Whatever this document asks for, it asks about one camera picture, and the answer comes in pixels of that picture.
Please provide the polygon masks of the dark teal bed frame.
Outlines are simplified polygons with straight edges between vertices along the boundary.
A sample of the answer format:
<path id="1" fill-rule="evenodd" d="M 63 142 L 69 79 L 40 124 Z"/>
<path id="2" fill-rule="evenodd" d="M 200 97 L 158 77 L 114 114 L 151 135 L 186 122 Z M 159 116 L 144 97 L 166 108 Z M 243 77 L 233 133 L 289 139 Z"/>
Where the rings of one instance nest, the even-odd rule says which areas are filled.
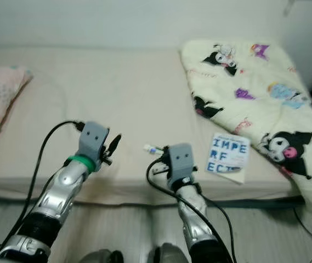
<path id="1" fill-rule="evenodd" d="M 164 204 L 148 204 L 148 203 L 119 203 L 119 204 L 107 204 L 107 203 L 91 203 L 87 201 L 73 201 L 75 204 L 80 205 L 92 205 L 96 207 L 141 207 L 141 208 L 163 208 L 174 207 L 175 203 Z M 21 199 L 7 199 L 0 197 L 0 203 L 10 204 L 24 204 L 25 198 Z M 258 200 L 258 199 L 244 199 L 244 200 L 231 200 L 231 201 L 208 201 L 208 204 L 216 203 L 222 208 L 244 208 L 244 209 L 291 209 L 305 204 L 303 197 L 291 196 L 286 198 Z"/>

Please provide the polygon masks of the mattress with cream sheet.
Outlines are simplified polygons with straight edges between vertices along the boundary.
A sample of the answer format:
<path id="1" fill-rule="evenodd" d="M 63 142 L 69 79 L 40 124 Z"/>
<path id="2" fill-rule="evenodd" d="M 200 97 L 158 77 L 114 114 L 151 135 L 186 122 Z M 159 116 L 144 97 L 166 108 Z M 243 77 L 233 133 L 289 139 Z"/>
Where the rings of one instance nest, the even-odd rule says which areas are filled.
<path id="1" fill-rule="evenodd" d="M 154 190 L 145 170 L 156 156 L 144 145 L 192 146 L 194 177 L 215 201 L 269 200 L 297 196 L 294 183 L 253 151 L 246 182 L 237 184 L 206 170 L 210 142 L 220 128 L 194 111 L 186 75 L 175 50 L 5 48 L 0 67 L 26 67 L 23 87 L 0 130 L 0 197 L 25 198 L 41 143 L 65 120 L 95 121 L 121 142 L 83 184 L 78 201 L 91 203 L 175 202 Z"/>

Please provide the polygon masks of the grey robot leg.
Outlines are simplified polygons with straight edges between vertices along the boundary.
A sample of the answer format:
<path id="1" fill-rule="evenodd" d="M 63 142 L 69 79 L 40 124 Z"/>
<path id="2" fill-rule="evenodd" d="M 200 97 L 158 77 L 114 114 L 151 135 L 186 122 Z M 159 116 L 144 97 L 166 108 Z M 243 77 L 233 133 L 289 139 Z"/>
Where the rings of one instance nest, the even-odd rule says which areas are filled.
<path id="1" fill-rule="evenodd" d="M 124 257 L 119 250 L 100 249 L 84 255 L 78 263 L 124 263 Z"/>
<path id="2" fill-rule="evenodd" d="M 148 263 L 189 263 L 189 261 L 178 246 L 163 243 L 149 253 Z"/>

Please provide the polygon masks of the white toothpaste tube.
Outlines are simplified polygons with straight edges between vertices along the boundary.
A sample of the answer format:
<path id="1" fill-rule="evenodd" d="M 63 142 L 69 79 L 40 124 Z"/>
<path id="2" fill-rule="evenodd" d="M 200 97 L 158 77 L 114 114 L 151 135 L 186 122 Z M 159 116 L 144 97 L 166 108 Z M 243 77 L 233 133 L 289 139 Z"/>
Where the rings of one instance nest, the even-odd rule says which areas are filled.
<path id="1" fill-rule="evenodd" d="M 164 153 L 163 148 L 148 144 L 144 145 L 143 149 L 147 151 L 150 155 L 162 155 Z"/>

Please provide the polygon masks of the cream cartoon print blanket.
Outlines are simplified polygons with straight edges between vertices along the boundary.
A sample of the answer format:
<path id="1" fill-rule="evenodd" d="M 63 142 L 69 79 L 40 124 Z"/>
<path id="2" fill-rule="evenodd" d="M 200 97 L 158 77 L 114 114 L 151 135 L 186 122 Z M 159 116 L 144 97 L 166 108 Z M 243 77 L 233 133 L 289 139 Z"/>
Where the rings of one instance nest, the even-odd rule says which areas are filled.
<path id="1" fill-rule="evenodd" d="M 194 107 L 298 186 L 312 212 L 312 98 L 280 45 L 196 39 L 180 50 Z"/>

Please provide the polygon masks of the grey robot left leg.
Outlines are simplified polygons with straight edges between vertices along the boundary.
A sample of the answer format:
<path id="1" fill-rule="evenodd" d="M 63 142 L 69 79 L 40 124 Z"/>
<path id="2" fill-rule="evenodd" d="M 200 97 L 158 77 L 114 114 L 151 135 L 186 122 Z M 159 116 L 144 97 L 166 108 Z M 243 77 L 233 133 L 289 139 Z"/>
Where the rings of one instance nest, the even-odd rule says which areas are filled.
<path id="1" fill-rule="evenodd" d="M 78 263 L 124 263 L 124 257 L 119 250 L 100 249 L 84 255 Z"/>

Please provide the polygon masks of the grey robot right leg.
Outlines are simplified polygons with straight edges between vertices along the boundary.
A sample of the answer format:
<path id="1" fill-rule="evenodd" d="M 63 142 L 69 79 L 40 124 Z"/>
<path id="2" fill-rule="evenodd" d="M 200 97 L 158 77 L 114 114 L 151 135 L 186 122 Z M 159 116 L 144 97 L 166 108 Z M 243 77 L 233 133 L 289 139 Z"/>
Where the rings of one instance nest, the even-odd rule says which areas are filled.
<path id="1" fill-rule="evenodd" d="M 163 243 L 149 253 L 148 263 L 189 263 L 189 261 L 178 246 Z"/>

